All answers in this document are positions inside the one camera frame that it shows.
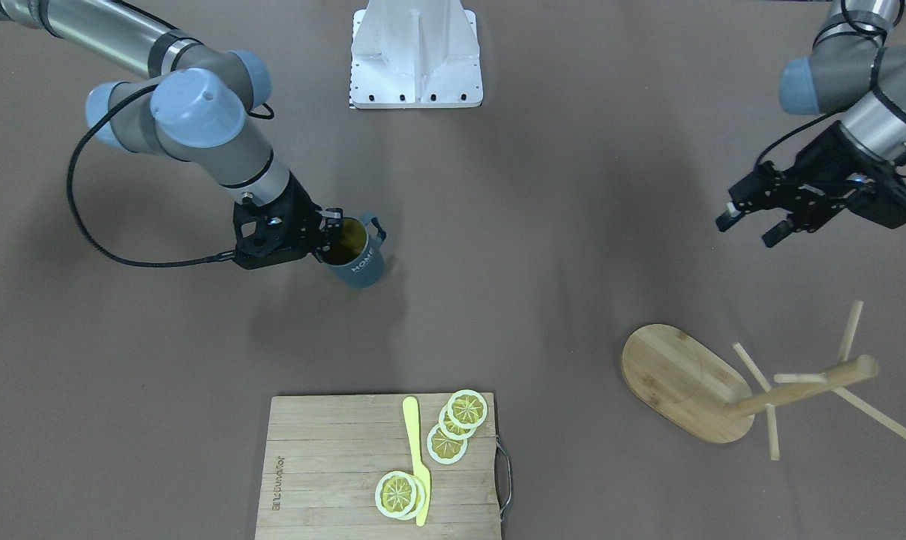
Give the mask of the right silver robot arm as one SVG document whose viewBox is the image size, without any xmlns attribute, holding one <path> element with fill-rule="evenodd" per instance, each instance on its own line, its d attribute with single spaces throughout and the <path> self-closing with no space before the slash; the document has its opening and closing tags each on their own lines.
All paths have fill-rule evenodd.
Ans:
<svg viewBox="0 0 906 540">
<path fill-rule="evenodd" d="M 342 236 L 343 212 L 320 208 L 254 125 L 259 107 L 271 119 L 270 72 L 254 52 L 219 52 L 181 28 L 124 1 L 0 1 L 0 22 L 41 29 L 129 71 L 141 82 L 108 82 L 86 99 L 89 126 L 65 181 L 73 221 L 102 255 L 125 266 L 80 217 L 74 179 L 91 140 L 130 153 L 199 164 L 234 206 L 235 247 L 186 266 L 233 261 L 257 269 L 320 259 Z"/>
</svg>

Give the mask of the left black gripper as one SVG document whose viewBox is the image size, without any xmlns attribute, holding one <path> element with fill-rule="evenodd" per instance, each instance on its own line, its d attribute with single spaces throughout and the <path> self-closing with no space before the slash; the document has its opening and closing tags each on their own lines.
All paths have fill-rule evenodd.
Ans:
<svg viewBox="0 0 906 540">
<path fill-rule="evenodd" d="M 723 233 L 748 213 L 782 209 L 786 218 L 761 236 L 767 248 L 794 233 L 820 229 L 843 211 L 899 228 L 906 224 L 899 164 L 898 158 L 886 160 L 861 149 L 836 121 L 799 151 L 792 167 L 778 170 L 765 161 L 735 182 L 715 225 Z"/>
</svg>

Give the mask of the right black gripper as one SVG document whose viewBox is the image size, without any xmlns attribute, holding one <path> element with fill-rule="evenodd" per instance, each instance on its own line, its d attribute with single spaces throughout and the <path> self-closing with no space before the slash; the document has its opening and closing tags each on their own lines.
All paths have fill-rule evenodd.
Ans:
<svg viewBox="0 0 906 540">
<path fill-rule="evenodd" d="M 342 208 L 322 211 L 291 173 L 274 202 L 233 206 L 233 261 L 254 270 L 301 260 L 311 253 L 317 260 L 326 260 L 340 241 L 343 222 Z"/>
</svg>

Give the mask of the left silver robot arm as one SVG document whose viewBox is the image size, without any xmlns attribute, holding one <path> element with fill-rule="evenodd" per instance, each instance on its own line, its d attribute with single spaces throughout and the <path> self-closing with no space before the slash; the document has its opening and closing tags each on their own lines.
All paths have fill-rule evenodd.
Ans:
<svg viewBox="0 0 906 540">
<path fill-rule="evenodd" d="M 715 224 L 721 232 L 751 213 L 783 209 L 762 236 L 772 247 L 792 233 L 813 233 L 849 211 L 874 224 L 906 224 L 906 46 L 886 41 L 906 1 L 835 1 L 811 52 L 780 78 L 786 113 L 833 121 L 779 170 L 764 156 L 732 185 Z"/>
</svg>

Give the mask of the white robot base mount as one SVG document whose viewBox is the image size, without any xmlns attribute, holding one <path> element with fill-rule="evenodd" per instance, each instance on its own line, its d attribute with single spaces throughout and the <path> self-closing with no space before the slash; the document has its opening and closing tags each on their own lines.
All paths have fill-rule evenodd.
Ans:
<svg viewBox="0 0 906 540">
<path fill-rule="evenodd" d="M 370 1 L 352 17 L 357 110 L 480 107 L 477 18 L 460 1 Z"/>
</svg>

